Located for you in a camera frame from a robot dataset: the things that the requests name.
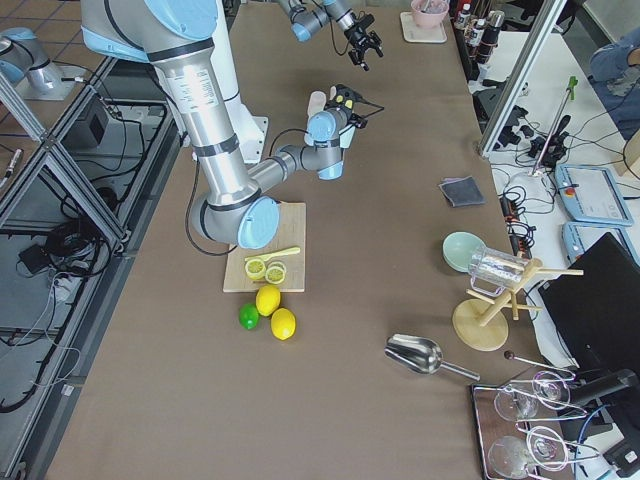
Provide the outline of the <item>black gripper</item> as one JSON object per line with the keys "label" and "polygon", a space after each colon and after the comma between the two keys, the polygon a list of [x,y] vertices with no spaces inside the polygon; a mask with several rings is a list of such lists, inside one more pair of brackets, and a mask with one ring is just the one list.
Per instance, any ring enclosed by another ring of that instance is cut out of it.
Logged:
{"label": "black gripper", "polygon": [[351,45],[348,52],[353,64],[360,64],[364,71],[370,67],[365,54],[368,50],[374,50],[378,56],[383,56],[382,40],[375,31],[367,31],[375,21],[372,14],[366,13],[360,18],[353,18],[352,24],[344,31],[344,35]]}
{"label": "black gripper", "polygon": [[363,129],[368,120],[355,112],[355,106],[363,102],[364,98],[351,87],[336,84],[330,88],[330,98],[326,102],[324,110],[336,118],[340,130],[347,127]]}

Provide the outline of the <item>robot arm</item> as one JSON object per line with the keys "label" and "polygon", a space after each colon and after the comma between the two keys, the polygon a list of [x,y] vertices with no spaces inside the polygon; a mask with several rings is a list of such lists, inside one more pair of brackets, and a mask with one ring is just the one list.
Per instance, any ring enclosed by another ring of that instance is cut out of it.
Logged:
{"label": "robot arm", "polygon": [[272,187],[299,170],[323,180],[341,176],[344,151],[357,128],[361,96],[339,84],[335,95],[310,116],[304,146],[286,145],[274,156],[246,167],[241,141],[219,85],[235,76],[215,56],[215,40],[227,24],[218,1],[84,1],[82,32],[96,53],[148,63],[166,80],[205,173],[208,193],[200,196],[191,222],[202,236],[245,249],[266,246],[275,236],[280,211],[267,196]]}
{"label": "robot arm", "polygon": [[277,1],[287,15],[291,31],[299,42],[309,41],[326,25],[336,25],[347,39],[350,50],[339,52],[339,56],[348,54],[351,62],[364,71],[369,70],[365,55],[373,50],[379,57],[383,56],[382,40],[378,34],[368,28],[374,23],[370,13],[357,15],[347,1],[312,1],[308,7],[304,1]]}

